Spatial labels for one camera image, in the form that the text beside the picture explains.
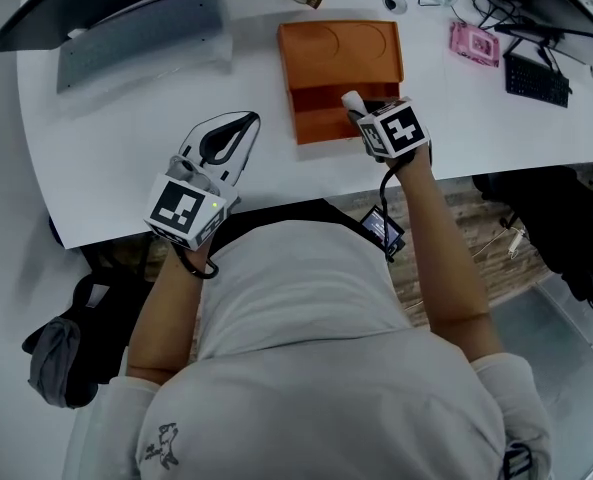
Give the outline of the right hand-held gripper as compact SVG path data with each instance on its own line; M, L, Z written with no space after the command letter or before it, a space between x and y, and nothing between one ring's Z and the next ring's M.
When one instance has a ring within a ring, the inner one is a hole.
M341 101L349 120L357 124L372 157L395 159L430 141L409 97L363 101L360 94L352 90L343 94Z

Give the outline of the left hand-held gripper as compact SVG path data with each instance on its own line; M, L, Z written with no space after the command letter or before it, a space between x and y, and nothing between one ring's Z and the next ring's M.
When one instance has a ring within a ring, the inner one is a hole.
M198 250L239 202L232 185L247 164L260 127L256 112L227 112L195 125L180 147L181 156L173 156L167 172L155 179L144 217L147 226L174 244ZM187 158L208 165L212 173Z

